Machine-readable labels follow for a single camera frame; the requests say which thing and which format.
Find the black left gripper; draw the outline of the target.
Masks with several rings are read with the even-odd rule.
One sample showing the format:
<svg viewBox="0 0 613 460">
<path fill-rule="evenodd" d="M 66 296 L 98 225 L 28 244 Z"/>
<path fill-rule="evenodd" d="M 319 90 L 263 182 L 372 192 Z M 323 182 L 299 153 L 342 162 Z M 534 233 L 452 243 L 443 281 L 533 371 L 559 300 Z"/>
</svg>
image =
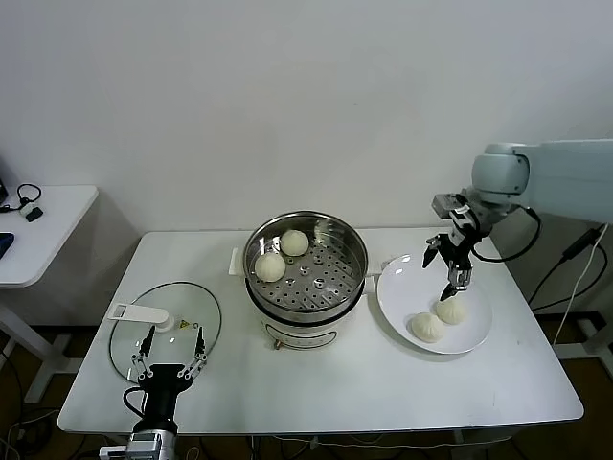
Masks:
<svg viewBox="0 0 613 460">
<path fill-rule="evenodd" d="M 140 341 L 138 352 L 131 356 L 129 379 L 138 382 L 146 395 L 144 406 L 145 420 L 172 421 L 178 396 L 192 386 L 204 366 L 207 364 L 206 341 L 203 328 L 198 329 L 193 359 L 184 366 L 181 364 L 152 364 L 148 357 L 155 327 L 148 329 L 147 335 Z"/>
</svg>

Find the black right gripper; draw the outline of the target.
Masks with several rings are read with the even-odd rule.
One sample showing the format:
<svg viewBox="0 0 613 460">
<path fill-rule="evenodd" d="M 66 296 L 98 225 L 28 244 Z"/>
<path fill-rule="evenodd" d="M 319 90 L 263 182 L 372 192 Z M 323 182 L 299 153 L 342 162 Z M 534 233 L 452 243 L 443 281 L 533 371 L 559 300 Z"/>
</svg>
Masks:
<svg viewBox="0 0 613 460">
<path fill-rule="evenodd" d="M 448 284 L 443 289 L 440 301 L 443 302 L 462 291 L 466 291 L 471 280 L 472 263 L 469 257 L 474 245 L 479 241 L 479 232 L 470 224 L 453 226 L 448 233 L 442 233 L 426 241 L 422 267 L 427 268 L 440 254 L 449 267 Z"/>
</svg>

